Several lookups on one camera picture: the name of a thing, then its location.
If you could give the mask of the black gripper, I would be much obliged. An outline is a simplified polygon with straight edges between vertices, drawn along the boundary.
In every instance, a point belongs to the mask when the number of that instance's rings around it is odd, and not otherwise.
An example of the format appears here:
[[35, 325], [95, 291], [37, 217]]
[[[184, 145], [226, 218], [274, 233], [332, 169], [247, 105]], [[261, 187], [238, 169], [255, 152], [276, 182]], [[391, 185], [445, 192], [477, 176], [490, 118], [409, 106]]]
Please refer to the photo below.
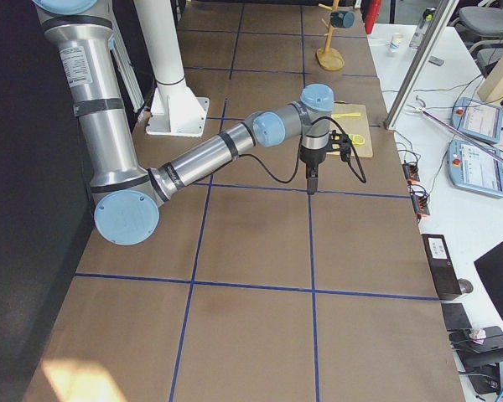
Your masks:
[[327, 150], [325, 147], [320, 149], [309, 149], [301, 146], [299, 149], [299, 159], [306, 164], [306, 184], [307, 194], [313, 195], [318, 190], [319, 167], [326, 158]]

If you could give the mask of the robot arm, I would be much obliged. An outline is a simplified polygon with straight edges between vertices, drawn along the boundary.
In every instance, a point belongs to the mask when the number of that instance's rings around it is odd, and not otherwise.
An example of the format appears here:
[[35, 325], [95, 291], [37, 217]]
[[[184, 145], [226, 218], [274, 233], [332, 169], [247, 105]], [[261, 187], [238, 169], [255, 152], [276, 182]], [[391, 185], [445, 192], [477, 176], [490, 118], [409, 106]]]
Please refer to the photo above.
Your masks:
[[[288, 106], [255, 113], [162, 167], [142, 168], [111, 61], [110, 49], [118, 44], [111, 2], [38, 1], [35, 6], [45, 37], [60, 52], [94, 168], [94, 220], [106, 240], [117, 245], [144, 241], [158, 225], [161, 204], [256, 145], [273, 147], [299, 137], [309, 168], [324, 160], [334, 94], [327, 85], [312, 84]], [[138, 1], [135, 8], [156, 85], [148, 134], [201, 136], [209, 100], [187, 86], [169, 3]]]

